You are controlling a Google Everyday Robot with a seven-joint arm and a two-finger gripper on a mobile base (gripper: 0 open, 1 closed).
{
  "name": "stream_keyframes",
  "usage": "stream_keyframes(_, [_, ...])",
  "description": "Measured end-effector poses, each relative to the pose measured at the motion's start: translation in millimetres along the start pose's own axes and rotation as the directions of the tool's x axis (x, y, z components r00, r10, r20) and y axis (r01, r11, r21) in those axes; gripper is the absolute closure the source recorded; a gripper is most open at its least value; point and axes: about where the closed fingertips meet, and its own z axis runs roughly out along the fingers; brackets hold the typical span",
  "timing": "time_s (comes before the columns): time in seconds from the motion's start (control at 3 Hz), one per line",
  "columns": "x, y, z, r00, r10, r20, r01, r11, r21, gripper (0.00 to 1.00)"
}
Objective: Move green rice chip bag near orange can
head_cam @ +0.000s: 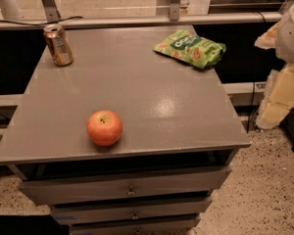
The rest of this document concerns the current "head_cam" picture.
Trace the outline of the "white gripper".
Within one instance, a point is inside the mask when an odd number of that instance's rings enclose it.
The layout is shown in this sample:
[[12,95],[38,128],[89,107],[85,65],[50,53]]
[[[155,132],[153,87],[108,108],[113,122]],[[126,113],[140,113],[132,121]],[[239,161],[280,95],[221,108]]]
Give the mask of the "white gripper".
[[275,23],[257,38],[255,46],[274,49],[286,64],[281,71],[272,70],[266,82],[264,99],[258,109],[256,125],[260,129],[278,126],[294,108],[294,3]]

